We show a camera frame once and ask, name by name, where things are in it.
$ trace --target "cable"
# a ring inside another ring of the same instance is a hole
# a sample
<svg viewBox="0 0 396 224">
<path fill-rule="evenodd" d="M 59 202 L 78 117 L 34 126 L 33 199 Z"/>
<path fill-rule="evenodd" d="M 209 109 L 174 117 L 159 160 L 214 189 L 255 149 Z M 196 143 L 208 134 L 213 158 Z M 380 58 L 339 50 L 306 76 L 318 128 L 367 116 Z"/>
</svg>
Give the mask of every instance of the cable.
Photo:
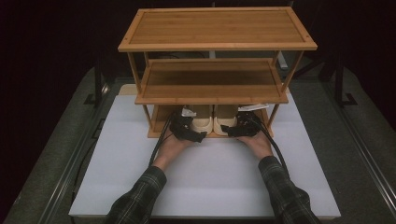
<svg viewBox="0 0 396 224">
<path fill-rule="evenodd" d="M 263 123 L 258 123 L 255 120 L 251 119 L 251 118 L 247 118 L 250 121 L 252 121 L 258 128 L 260 128 L 260 130 L 265 134 L 265 136 L 268 138 L 268 140 L 270 141 L 271 145 L 274 147 L 277 156 L 279 157 L 280 163 L 282 164 L 283 168 L 285 169 L 286 175 L 288 176 L 288 178 L 290 178 L 289 175 L 289 170 L 288 167 L 286 166 L 285 160 L 283 159 L 282 153 L 280 152 L 279 147 L 277 146 L 276 142 L 274 141 L 274 139 L 271 137 L 271 135 L 269 134 L 267 128 L 265 127 L 265 124 Z"/>
<path fill-rule="evenodd" d="M 173 117 L 174 115 L 175 115 L 175 113 L 172 113 L 172 114 L 169 116 L 168 120 L 165 122 L 165 125 L 163 125 L 163 131 L 161 132 L 161 135 L 160 135 L 160 137 L 158 138 L 158 142 L 157 142 L 157 144 L 155 145 L 155 148 L 152 150 L 151 158 L 149 159 L 148 166 L 150 166 L 150 165 L 154 162 L 155 156 L 157 155 L 158 149 L 160 148 L 160 146 L 161 146 L 161 144 L 163 143 L 163 141 L 165 141 L 168 137 L 170 137 L 170 136 L 172 135 L 172 134 L 170 134 L 170 135 L 168 135 L 166 138 L 163 139 L 163 136 L 164 136 L 165 133 L 166 133 L 166 129 L 168 129 L 169 124 L 170 124 L 170 122 L 171 122 L 171 119 L 172 119 L 172 117 Z"/>
<path fill-rule="evenodd" d="M 201 51 L 194 51 L 194 52 L 200 54 L 203 58 L 205 58 L 205 55 Z"/>
</svg>

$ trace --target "table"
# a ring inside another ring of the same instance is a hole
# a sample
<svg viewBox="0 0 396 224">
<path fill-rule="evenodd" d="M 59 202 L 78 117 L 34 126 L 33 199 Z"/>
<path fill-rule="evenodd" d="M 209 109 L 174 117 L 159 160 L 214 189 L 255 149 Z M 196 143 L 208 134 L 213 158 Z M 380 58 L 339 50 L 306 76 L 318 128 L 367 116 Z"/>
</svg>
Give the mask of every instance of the table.
<svg viewBox="0 0 396 224">
<path fill-rule="evenodd" d="M 288 98 L 290 103 L 278 112 L 273 129 L 290 177 L 308 192 L 312 210 L 319 218 L 340 217 L 291 93 Z M 134 99 L 134 95 L 116 97 L 70 216 L 105 216 L 147 168 L 157 139 L 147 138 L 145 115 Z M 166 171 L 168 183 L 152 215 L 273 217 L 257 164 L 245 145 L 231 138 L 210 138 L 194 144 Z"/>
</svg>

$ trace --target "wrist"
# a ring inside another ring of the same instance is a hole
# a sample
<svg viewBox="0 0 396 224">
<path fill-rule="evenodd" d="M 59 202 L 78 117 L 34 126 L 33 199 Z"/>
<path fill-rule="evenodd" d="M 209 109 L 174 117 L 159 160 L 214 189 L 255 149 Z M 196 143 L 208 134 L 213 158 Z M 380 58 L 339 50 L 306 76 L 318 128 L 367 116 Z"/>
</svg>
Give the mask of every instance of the wrist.
<svg viewBox="0 0 396 224">
<path fill-rule="evenodd" d="M 169 165 L 169 160 L 165 157 L 157 157 L 155 161 L 152 163 L 153 166 L 156 166 L 165 172 L 166 168 Z"/>
<path fill-rule="evenodd" d="M 256 152 L 255 154 L 256 154 L 256 157 L 257 157 L 259 160 L 262 160 L 262 159 L 264 159 L 265 157 L 274 156 L 274 154 L 272 153 L 272 151 L 263 151 L 263 150 L 261 150 L 261 151 L 259 151 L 259 152 Z"/>
</svg>

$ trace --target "hand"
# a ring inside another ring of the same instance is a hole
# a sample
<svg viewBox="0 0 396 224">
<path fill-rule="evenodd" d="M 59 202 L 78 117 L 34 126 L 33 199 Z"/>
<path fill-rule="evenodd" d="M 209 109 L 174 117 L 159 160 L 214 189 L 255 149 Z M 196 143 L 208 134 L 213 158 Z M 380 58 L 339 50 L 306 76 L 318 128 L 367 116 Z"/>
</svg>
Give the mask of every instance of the hand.
<svg viewBox="0 0 396 224">
<path fill-rule="evenodd" d="M 167 129 L 163 143 L 158 150 L 157 158 L 152 165 L 165 171 L 168 165 L 172 163 L 186 147 L 192 145 L 192 143 L 193 142 L 189 140 L 178 140 L 172 132 Z"/>
<path fill-rule="evenodd" d="M 259 160 L 274 155 L 271 149 L 271 143 L 262 131 L 258 132 L 253 137 L 240 136 L 236 137 L 236 139 L 244 142 Z"/>
</svg>

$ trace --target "plaid shirt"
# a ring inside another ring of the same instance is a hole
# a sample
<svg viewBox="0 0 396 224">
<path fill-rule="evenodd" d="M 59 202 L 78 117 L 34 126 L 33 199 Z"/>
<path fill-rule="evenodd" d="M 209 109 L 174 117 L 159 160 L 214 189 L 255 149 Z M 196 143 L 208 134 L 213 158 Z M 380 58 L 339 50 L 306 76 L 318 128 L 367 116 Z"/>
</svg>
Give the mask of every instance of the plaid shirt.
<svg viewBox="0 0 396 224">
<path fill-rule="evenodd" d="M 259 169 L 270 194 L 276 223 L 320 223 L 311 211 L 309 195 L 291 182 L 277 158 L 263 158 Z"/>
<path fill-rule="evenodd" d="M 275 157 L 262 159 L 259 169 L 270 194 L 276 223 L 320 223 L 310 209 L 308 194 L 294 186 Z M 163 171 L 149 167 L 134 187 L 113 203 L 105 223 L 149 223 L 155 200 L 165 183 Z"/>
</svg>

